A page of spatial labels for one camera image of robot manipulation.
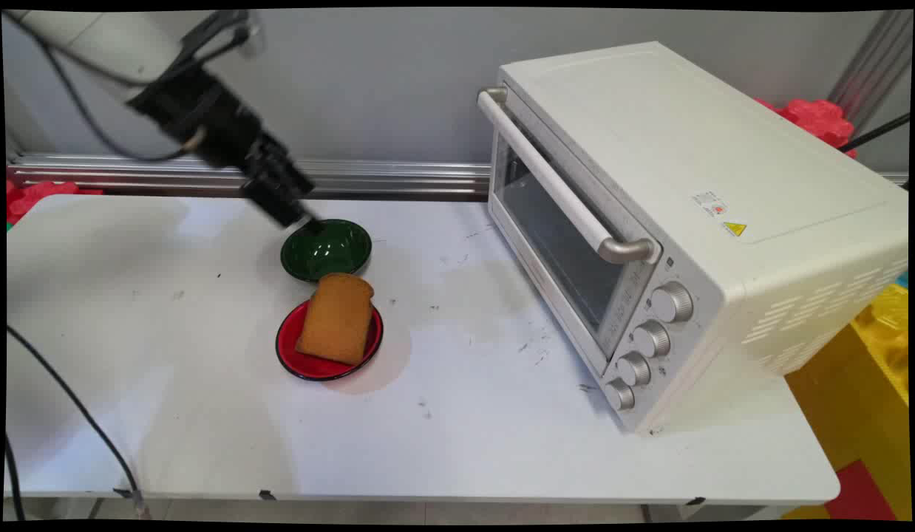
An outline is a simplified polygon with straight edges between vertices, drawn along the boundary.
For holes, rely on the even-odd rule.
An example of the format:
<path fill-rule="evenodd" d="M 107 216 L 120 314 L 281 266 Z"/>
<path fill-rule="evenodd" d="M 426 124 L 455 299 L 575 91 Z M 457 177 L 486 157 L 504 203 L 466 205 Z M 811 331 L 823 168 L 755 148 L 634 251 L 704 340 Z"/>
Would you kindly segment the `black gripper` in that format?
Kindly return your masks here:
<path fill-rule="evenodd" d="M 311 178 L 258 115 L 203 67 L 161 75 L 129 105 L 212 168 L 241 169 L 242 195 L 282 227 L 303 221 L 309 231 L 324 229 L 303 203 L 313 191 Z"/>

